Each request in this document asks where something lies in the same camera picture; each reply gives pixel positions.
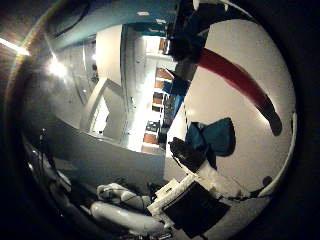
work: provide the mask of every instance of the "fluorescent light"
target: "fluorescent light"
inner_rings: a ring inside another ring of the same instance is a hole
[[[57,77],[64,77],[67,75],[67,68],[53,57],[49,63],[49,72]]]
[[[166,24],[166,20],[164,20],[164,19],[156,19],[156,21],[157,21],[157,23],[158,24]]]
[[[149,16],[149,12],[137,12],[139,16]]]
[[[7,40],[4,40],[3,38],[0,38],[0,43],[7,46],[8,48],[11,48],[12,50],[16,51],[18,54],[22,54],[22,55],[26,55],[26,56],[30,55],[30,53],[26,49],[19,47],[11,42],[8,42]]]

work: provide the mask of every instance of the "black object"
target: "black object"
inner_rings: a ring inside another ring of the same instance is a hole
[[[175,223],[175,228],[182,228],[189,238],[193,238],[216,224],[229,208],[194,182],[183,194],[164,207],[163,212]]]
[[[192,172],[196,172],[205,160],[205,156],[194,150],[194,148],[183,140],[174,137],[169,143],[173,157],[179,159],[180,163]]]

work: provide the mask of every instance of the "blue cloth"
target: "blue cloth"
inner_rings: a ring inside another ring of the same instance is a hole
[[[198,123],[192,122],[187,131],[185,142],[204,154],[208,149],[211,149],[217,156],[227,156],[235,144],[232,121],[230,118],[224,118],[200,127],[198,127]]]

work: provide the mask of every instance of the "white wall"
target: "white wall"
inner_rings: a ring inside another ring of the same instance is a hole
[[[121,86],[120,44],[122,25],[97,33],[96,57],[99,78],[109,78]]]

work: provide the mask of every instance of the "red object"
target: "red object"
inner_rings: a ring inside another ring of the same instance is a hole
[[[245,95],[259,110],[264,110],[270,104],[267,94],[245,70],[217,53],[203,48],[197,64],[223,77],[231,87]]]

